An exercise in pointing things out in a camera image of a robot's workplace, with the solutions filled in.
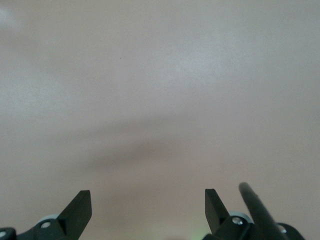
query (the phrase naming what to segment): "black plastic claw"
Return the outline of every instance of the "black plastic claw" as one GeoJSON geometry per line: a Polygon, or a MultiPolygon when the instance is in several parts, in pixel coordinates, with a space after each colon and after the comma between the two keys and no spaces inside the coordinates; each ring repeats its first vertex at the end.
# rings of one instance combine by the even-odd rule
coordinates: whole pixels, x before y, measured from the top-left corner
{"type": "Polygon", "coordinates": [[[80,191],[77,196],[57,217],[65,235],[77,240],[92,215],[91,197],[89,190],[80,191]]]}
{"type": "Polygon", "coordinates": [[[216,190],[205,190],[205,217],[214,234],[220,225],[229,217],[229,213],[218,196],[216,190]]]}

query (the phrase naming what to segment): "black antenna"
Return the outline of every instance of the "black antenna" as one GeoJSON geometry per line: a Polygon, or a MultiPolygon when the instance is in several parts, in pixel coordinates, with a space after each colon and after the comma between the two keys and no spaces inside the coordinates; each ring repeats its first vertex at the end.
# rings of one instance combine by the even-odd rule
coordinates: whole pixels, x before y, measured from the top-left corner
{"type": "Polygon", "coordinates": [[[281,233],[278,225],[267,211],[258,195],[252,190],[248,183],[242,182],[239,185],[241,196],[251,214],[254,224],[264,235],[266,240],[289,240],[281,233]]]}

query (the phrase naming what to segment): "silver screw head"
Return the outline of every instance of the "silver screw head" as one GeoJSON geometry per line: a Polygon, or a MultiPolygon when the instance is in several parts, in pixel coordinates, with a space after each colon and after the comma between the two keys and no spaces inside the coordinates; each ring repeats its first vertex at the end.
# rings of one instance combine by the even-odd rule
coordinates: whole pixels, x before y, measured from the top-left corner
{"type": "Polygon", "coordinates": [[[0,231],[0,238],[4,237],[6,234],[6,231],[0,231]]]}
{"type": "Polygon", "coordinates": [[[278,228],[279,228],[279,230],[280,230],[281,233],[283,233],[283,234],[286,234],[286,233],[287,233],[287,230],[285,229],[284,226],[278,224],[278,228]]]}
{"type": "Polygon", "coordinates": [[[45,229],[45,228],[49,227],[50,225],[51,225],[51,223],[49,221],[46,221],[46,222],[42,223],[41,228],[45,229]]]}
{"type": "Polygon", "coordinates": [[[241,219],[240,217],[237,217],[237,216],[235,216],[234,218],[232,218],[232,222],[233,222],[234,224],[237,224],[237,225],[242,225],[242,224],[244,224],[244,222],[242,221],[242,219],[241,219]]]}

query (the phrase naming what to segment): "bolt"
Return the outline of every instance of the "bolt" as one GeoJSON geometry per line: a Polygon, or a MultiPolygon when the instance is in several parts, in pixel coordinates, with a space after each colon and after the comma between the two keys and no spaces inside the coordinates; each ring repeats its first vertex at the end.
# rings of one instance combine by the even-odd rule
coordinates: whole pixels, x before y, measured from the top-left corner
{"type": "Polygon", "coordinates": [[[6,234],[6,231],[0,231],[0,238],[4,237],[6,234]]]}
{"type": "Polygon", "coordinates": [[[279,228],[280,232],[282,232],[283,234],[287,233],[287,230],[285,229],[284,226],[278,224],[278,228],[279,228]]]}
{"type": "Polygon", "coordinates": [[[244,222],[242,221],[242,219],[239,218],[239,217],[237,217],[237,216],[235,216],[234,218],[232,218],[232,222],[233,222],[234,224],[237,224],[237,225],[242,225],[242,224],[244,224],[244,222]]]}
{"type": "Polygon", "coordinates": [[[46,222],[42,223],[41,228],[45,229],[45,228],[49,227],[50,225],[51,225],[51,223],[49,221],[46,221],[46,222]]]}

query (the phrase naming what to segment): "ceiling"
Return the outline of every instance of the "ceiling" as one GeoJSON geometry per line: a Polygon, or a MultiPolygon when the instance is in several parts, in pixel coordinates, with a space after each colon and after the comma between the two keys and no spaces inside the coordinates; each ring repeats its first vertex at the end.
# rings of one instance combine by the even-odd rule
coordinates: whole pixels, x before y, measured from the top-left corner
{"type": "Polygon", "coordinates": [[[320,236],[320,2],[2,0],[0,226],[90,190],[81,240],[201,240],[205,189],[320,236]]]}

